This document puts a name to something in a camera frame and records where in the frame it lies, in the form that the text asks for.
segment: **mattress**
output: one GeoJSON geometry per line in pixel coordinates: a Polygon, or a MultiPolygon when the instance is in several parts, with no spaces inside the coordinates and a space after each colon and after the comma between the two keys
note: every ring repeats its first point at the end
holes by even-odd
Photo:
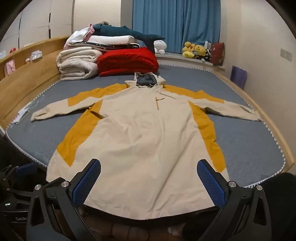
{"type": "MultiPolygon", "coordinates": [[[[169,85],[192,91],[203,90],[211,96],[248,106],[248,103],[212,72],[161,64],[158,74],[169,85]]],[[[58,81],[30,103],[28,115],[18,124],[10,124],[7,127],[6,136],[21,152],[36,163],[47,167],[56,147],[84,110],[34,122],[30,121],[32,113],[52,102],[72,97],[79,92],[124,83],[125,80],[133,80],[133,76],[58,81]]],[[[283,170],[284,155],[264,122],[209,113],[208,116],[215,125],[216,141],[224,154],[230,180],[237,182],[240,186],[252,187],[283,170]]]]}

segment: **wall switch panel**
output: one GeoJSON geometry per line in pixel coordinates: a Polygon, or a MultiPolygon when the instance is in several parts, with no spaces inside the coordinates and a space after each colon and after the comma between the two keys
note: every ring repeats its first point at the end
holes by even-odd
{"type": "Polygon", "coordinates": [[[286,53],[286,59],[289,60],[289,61],[292,61],[293,54],[287,51],[287,53],[286,53]]]}
{"type": "Polygon", "coordinates": [[[284,49],[281,49],[281,57],[285,58],[287,55],[287,51],[284,49]]]}

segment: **red blanket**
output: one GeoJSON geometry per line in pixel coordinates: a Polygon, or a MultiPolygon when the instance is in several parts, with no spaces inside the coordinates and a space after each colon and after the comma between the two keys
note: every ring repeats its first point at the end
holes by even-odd
{"type": "Polygon", "coordinates": [[[156,72],[159,68],[155,55],[147,48],[112,50],[98,61],[100,76],[156,72]]]}

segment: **curtain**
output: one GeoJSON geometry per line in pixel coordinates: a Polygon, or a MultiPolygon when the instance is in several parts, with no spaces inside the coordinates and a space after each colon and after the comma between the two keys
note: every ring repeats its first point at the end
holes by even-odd
{"type": "Polygon", "coordinates": [[[166,51],[180,53],[184,0],[134,0],[133,30],[165,37],[166,51]]]}
{"type": "Polygon", "coordinates": [[[165,37],[168,52],[181,53],[184,43],[218,42],[220,0],[134,0],[133,30],[165,37]]]}

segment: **metal screw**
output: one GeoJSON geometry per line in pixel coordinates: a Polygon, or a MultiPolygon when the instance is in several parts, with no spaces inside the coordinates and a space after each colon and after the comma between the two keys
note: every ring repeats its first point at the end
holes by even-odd
{"type": "Polygon", "coordinates": [[[41,185],[40,184],[38,184],[38,185],[35,186],[35,190],[39,190],[40,188],[41,188],[41,185]]]}
{"type": "Polygon", "coordinates": [[[69,185],[69,182],[65,181],[65,182],[62,182],[62,187],[65,188],[69,185]]]}
{"type": "Polygon", "coordinates": [[[237,186],[237,184],[235,182],[229,182],[229,186],[232,188],[235,188],[237,186]]]}
{"type": "Polygon", "coordinates": [[[259,191],[263,190],[263,187],[260,186],[260,185],[257,185],[256,188],[257,188],[259,191]]]}

